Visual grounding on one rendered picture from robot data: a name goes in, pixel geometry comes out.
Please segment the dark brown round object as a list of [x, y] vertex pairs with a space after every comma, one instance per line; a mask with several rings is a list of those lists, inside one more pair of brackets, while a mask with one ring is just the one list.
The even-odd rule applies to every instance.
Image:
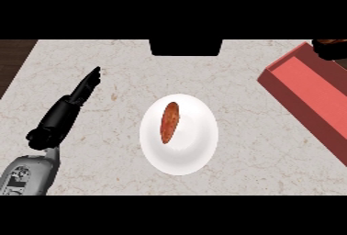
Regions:
[[347, 59], [347, 39], [314, 39], [312, 45], [323, 59]]

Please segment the brown croissant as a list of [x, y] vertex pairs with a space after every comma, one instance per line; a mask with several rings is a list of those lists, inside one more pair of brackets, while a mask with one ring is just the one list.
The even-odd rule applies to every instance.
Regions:
[[179, 104], [172, 102], [166, 107], [160, 125], [160, 136], [165, 144], [168, 144], [173, 138], [179, 119]]

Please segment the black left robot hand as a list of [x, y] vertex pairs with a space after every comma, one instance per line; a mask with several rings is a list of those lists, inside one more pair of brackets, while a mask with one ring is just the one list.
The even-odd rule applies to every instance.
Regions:
[[97, 85], [101, 84], [101, 67], [97, 67], [82, 80], [73, 93], [66, 95], [51, 107], [39, 126], [29, 132], [26, 138], [35, 150], [57, 148], [63, 143]]

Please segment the red cardboard box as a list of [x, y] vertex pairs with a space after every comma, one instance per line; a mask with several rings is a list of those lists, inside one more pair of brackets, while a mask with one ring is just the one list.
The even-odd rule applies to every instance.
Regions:
[[258, 81], [347, 167], [347, 70], [303, 42]]

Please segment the black appliance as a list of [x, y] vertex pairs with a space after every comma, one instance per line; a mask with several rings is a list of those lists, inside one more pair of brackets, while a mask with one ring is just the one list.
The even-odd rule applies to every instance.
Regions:
[[151, 52], [156, 56], [218, 56], [221, 39], [151, 39]]

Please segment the white oval plate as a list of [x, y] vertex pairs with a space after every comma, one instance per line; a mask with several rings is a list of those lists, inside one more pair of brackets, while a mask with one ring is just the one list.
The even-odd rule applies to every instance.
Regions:
[[[179, 105], [173, 138], [163, 143], [160, 124], [168, 105]], [[148, 162], [170, 175], [196, 173], [209, 163], [219, 143], [219, 126], [207, 104], [185, 94], [168, 95], [150, 106], [141, 122], [141, 149]]]

